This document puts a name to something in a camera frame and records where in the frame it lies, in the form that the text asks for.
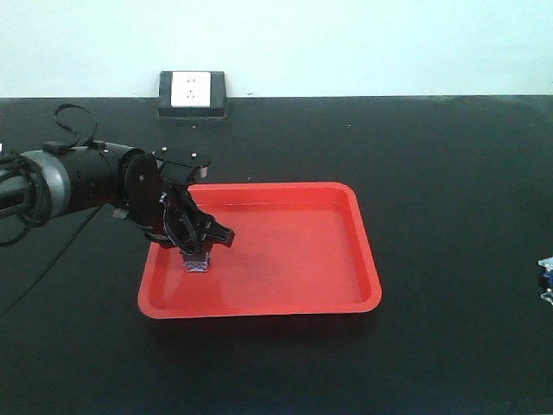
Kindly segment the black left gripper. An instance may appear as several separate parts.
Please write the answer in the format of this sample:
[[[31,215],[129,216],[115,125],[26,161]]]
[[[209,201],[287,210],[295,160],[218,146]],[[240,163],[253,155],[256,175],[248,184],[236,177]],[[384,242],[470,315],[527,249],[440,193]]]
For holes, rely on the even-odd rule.
[[[188,188],[200,168],[191,168],[182,182],[167,178],[172,163],[161,162],[136,148],[123,154],[123,213],[145,237],[159,246],[182,251],[210,251],[213,245],[231,247],[235,232],[202,212]]]

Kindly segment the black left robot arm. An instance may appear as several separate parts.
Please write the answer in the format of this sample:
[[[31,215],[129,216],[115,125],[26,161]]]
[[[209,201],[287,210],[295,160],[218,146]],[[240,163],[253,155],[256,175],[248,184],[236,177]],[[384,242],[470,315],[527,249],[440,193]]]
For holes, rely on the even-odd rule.
[[[210,252],[234,239],[233,230],[200,210],[189,191],[210,162],[166,147],[147,152],[101,141],[45,143],[41,150],[2,156],[1,216],[17,217],[27,233],[54,218],[111,205],[163,248]]]

